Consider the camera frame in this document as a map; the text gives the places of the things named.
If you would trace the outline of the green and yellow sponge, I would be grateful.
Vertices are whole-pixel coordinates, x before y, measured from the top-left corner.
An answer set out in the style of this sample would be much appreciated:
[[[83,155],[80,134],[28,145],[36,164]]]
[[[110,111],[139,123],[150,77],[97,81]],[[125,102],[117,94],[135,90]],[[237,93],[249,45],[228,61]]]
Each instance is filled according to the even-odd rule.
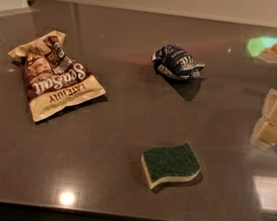
[[[142,154],[141,163],[150,190],[164,183],[186,183],[195,179],[201,165],[188,143],[151,147]]]

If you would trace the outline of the orange and white bag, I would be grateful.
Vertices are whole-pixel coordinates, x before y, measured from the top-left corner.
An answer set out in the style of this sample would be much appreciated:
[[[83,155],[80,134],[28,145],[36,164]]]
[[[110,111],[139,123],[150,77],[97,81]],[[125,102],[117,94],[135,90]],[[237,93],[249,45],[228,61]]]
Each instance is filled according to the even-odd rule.
[[[258,54],[258,58],[266,63],[277,63],[277,43],[264,48],[262,52]]]

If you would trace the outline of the brown sea salt chip bag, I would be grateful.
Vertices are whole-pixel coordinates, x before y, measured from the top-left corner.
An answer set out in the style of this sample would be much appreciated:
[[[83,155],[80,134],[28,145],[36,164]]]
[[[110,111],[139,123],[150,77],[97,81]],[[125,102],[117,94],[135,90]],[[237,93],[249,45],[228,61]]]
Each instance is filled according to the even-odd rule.
[[[21,68],[34,122],[106,92],[86,66],[63,51],[65,38],[52,31],[8,53]]]

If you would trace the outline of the crumpled blue chip bag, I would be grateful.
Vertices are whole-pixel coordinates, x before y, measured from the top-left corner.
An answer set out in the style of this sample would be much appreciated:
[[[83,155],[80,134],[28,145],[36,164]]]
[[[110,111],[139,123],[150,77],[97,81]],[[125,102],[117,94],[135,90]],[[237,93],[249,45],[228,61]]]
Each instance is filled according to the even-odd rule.
[[[173,80],[194,80],[199,78],[204,68],[204,64],[197,63],[191,53],[175,44],[161,47],[151,59],[157,74]]]

